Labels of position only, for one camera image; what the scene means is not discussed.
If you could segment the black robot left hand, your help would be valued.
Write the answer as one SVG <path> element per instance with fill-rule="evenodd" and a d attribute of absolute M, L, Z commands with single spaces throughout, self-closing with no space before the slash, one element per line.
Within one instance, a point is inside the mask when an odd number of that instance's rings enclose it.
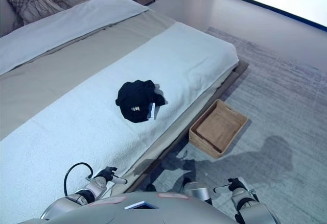
<path fill-rule="evenodd" d="M 115 184 L 126 185 L 128 181 L 124 178 L 120 178 L 115 175 L 117 171 L 116 167 L 107 166 L 105 169 L 101 170 L 94 178 L 103 177 L 106 182 L 113 182 Z"/>

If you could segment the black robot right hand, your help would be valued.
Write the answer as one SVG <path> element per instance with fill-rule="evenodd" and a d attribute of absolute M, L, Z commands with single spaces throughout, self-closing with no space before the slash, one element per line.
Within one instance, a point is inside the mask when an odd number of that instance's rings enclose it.
<path fill-rule="evenodd" d="M 213 189 L 214 193 L 222 193 L 222 192 L 228 192 L 228 191 L 233 192 L 237 188 L 242 188 L 242 189 L 248 190 L 248 187 L 247 187 L 246 183 L 244 182 L 243 178 L 229 178 L 227 180 L 228 180 L 227 184 L 225 184 L 223 186 L 215 187 Z"/>

